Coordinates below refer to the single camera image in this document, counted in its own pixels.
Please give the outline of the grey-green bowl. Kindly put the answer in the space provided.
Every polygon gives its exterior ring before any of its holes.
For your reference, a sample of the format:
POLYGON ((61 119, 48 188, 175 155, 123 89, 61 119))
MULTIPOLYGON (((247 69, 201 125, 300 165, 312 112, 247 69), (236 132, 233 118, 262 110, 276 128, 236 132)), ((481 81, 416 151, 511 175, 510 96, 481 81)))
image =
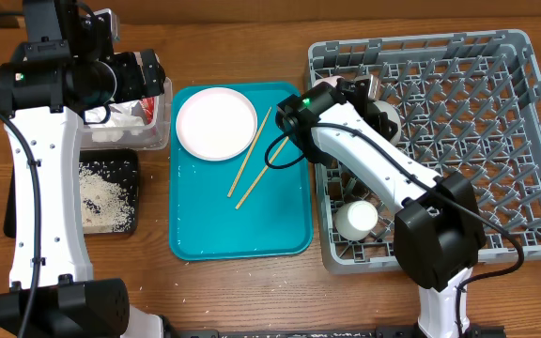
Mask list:
POLYGON ((376 100, 375 106, 381 113, 385 113, 388 119, 389 127, 389 141, 392 145, 396 146, 401 139, 402 126, 399 113, 390 103, 383 100, 376 100))

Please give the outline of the red snack wrapper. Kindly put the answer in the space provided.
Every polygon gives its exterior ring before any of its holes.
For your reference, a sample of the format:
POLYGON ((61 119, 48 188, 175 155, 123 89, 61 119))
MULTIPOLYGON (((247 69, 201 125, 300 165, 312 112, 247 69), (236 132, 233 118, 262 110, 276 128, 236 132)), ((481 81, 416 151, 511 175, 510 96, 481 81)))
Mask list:
POLYGON ((155 112, 155 106, 156 106, 155 99, 154 98, 141 99, 140 105, 142 107, 147 124, 151 123, 152 120, 154 119, 154 112, 155 112))

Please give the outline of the pink bowl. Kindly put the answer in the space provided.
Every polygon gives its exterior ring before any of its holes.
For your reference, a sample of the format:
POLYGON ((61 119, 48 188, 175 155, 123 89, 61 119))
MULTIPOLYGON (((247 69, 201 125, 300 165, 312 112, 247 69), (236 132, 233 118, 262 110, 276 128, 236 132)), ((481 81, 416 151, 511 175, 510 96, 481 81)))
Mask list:
POLYGON ((320 88, 329 88, 329 87, 336 88, 337 85, 338 85, 339 80, 343 80, 343 77, 340 76, 340 75, 317 79, 317 80, 315 80, 313 82, 312 87, 313 88, 316 88, 316 87, 320 87, 320 88))

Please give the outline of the white paper napkin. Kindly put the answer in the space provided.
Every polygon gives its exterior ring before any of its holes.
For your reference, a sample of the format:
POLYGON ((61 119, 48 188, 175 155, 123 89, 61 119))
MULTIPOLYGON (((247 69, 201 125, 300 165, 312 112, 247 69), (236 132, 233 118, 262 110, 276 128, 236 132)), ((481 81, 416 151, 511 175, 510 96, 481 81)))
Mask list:
POLYGON ((92 131, 91 138, 95 143, 117 142, 127 131, 131 135, 139 135, 143 131, 144 113, 139 100, 109 105, 110 117, 105 123, 101 121, 107 116, 105 107, 98 107, 85 112, 85 121, 90 129, 104 128, 105 131, 92 131))

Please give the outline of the wooden chopstick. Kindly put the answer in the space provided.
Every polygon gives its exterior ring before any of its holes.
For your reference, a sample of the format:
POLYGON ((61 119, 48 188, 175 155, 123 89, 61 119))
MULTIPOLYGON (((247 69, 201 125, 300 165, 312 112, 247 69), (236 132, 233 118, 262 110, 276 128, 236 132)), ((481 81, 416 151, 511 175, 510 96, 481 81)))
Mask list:
MULTIPOLYGON (((281 140, 281 144, 274 150, 274 152, 272 153, 272 155, 270 157, 268 157, 267 155, 265 155, 265 160, 268 160, 270 164, 273 164, 274 160, 278 157, 278 155, 281 153, 281 151, 283 150, 283 148, 286 146, 287 142, 289 141, 289 137, 286 136, 284 138, 282 138, 281 140)), ((260 171, 260 173, 257 175, 257 177, 255 178, 255 180, 252 182, 252 184, 250 185, 250 187, 246 190, 246 192, 244 193, 244 195, 241 197, 241 199, 238 201, 238 203, 236 204, 235 206, 235 210, 239 210, 241 208, 241 206, 244 204, 244 202, 247 200, 247 198, 250 196, 250 194, 252 193, 252 191, 255 189, 255 187, 257 186, 257 184, 259 183, 259 181, 261 180, 261 178, 266 174, 266 172, 269 170, 269 166, 267 164, 265 164, 264 168, 260 171)))
POLYGON ((231 187, 229 189, 229 192, 227 194, 228 198, 230 198, 233 195, 234 190, 237 188, 237 185, 238 185, 238 183, 240 181, 242 173, 243 173, 243 171, 244 171, 244 169, 245 169, 245 167, 246 167, 246 165, 248 163, 248 160, 251 157, 251 154, 252 154, 252 152, 253 152, 253 150, 255 148, 255 145, 256 145, 262 131, 264 130, 264 128, 265 128, 265 126, 267 124, 267 121, 268 121, 269 116, 271 114, 271 110, 272 110, 272 107, 269 108, 269 110, 267 111, 267 113, 265 114, 265 116, 264 116, 264 118, 262 120, 262 123, 260 124, 259 128, 257 129, 255 137, 254 137, 252 143, 250 144, 250 146, 249 146, 249 148, 247 150, 247 153, 245 155, 245 158, 243 159, 243 161, 242 161, 242 163, 240 165, 240 169, 238 170, 238 172, 237 172, 237 174, 236 174, 236 176, 235 176, 235 178, 234 178, 234 180, 232 182, 232 185, 231 185, 231 187))

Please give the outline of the large white round plate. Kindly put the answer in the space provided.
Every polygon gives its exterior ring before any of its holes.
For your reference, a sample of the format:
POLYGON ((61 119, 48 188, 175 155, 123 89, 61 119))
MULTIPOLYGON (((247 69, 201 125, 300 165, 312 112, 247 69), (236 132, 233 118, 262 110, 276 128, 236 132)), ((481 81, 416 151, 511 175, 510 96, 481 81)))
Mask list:
POLYGON ((239 91, 211 87, 191 95, 178 109, 176 133, 182 147, 204 161, 238 156, 258 129, 254 105, 239 91))

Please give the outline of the small white cup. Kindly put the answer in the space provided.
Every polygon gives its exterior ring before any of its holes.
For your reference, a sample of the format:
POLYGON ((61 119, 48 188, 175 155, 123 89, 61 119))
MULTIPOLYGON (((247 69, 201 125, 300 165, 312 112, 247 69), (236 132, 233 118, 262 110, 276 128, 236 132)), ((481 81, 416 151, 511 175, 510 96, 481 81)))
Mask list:
POLYGON ((337 233, 347 240, 365 239, 378 221, 377 209, 367 201, 347 203, 334 215, 337 233))

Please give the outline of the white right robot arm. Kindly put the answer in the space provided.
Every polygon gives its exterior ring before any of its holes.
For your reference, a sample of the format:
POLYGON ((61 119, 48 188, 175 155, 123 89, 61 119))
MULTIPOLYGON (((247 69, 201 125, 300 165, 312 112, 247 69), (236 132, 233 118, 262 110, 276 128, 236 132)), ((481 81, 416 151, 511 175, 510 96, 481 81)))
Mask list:
POLYGON ((472 184, 443 177, 397 148, 399 114, 373 75, 321 79, 277 105, 275 123, 312 163, 339 161, 394 216, 394 255, 418 285, 421 337, 465 337, 466 288, 486 243, 472 184))

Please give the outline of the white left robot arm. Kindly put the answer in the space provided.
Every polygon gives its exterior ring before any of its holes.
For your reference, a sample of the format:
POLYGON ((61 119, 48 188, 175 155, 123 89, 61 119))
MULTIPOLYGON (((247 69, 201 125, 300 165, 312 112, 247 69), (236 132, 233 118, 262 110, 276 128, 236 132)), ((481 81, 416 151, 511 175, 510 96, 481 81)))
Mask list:
POLYGON ((19 337, 171 337, 131 305, 118 278, 96 280, 81 216, 85 112, 160 96, 152 50, 118 54, 116 15, 78 1, 26 1, 27 39, 0 67, 0 120, 12 151, 15 251, 0 328, 19 337))

